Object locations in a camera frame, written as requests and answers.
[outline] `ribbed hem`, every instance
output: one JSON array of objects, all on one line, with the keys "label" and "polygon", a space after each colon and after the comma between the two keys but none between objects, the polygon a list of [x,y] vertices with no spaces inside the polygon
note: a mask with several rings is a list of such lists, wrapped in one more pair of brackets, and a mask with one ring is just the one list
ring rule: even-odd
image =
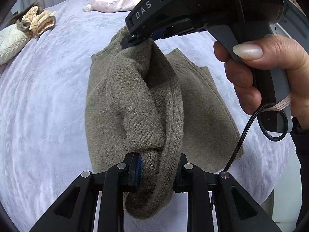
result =
[{"label": "ribbed hem", "polygon": [[197,67],[192,63],[179,49],[174,49],[172,52],[165,55],[171,63],[177,75],[184,74],[188,71],[196,71]]}]

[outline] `white bedspread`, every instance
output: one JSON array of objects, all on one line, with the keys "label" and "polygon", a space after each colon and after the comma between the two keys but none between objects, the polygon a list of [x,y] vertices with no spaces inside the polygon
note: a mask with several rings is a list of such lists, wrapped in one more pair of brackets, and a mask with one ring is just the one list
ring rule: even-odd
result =
[{"label": "white bedspread", "polygon": [[[21,232],[29,231],[83,170],[92,169],[84,126],[91,55],[108,45],[128,12],[84,12],[88,1],[52,7],[56,27],[32,39],[0,77],[0,201]],[[249,116],[213,54],[213,43],[207,32],[157,41],[165,54],[179,48],[196,65],[209,67],[242,132]],[[230,172],[262,203],[293,149],[290,135],[271,142],[255,121],[244,142],[245,154]],[[126,231],[185,232],[186,206],[186,194],[174,194],[149,220],[125,215]]]}]

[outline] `knit sweater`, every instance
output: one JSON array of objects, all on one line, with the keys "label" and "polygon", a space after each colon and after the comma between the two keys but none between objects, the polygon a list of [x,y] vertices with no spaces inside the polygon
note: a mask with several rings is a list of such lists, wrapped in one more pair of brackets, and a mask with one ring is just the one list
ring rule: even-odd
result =
[{"label": "knit sweater", "polygon": [[180,153],[216,172],[231,156],[238,132],[207,68],[179,50],[163,55],[148,39],[122,49],[120,30],[92,56],[86,102],[86,135],[95,173],[137,151],[141,184],[125,196],[136,218],[153,216],[172,194]]}]

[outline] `white pillow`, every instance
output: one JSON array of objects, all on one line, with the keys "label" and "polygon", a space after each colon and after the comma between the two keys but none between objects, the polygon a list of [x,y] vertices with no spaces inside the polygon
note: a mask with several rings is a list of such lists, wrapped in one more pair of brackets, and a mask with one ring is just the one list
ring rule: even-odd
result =
[{"label": "white pillow", "polygon": [[0,31],[0,65],[15,57],[26,45],[28,34],[17,29],[16,24]]}]

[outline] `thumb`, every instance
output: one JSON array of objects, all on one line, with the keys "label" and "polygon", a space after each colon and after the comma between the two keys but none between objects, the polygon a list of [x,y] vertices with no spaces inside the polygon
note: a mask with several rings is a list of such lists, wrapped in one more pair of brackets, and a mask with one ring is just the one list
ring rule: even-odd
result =
[{"label": "thumb", "polygon": [[309,63],[308,54],[297,41],[279,35],[236,45],[233,51],[256,69],[298,69]]}]

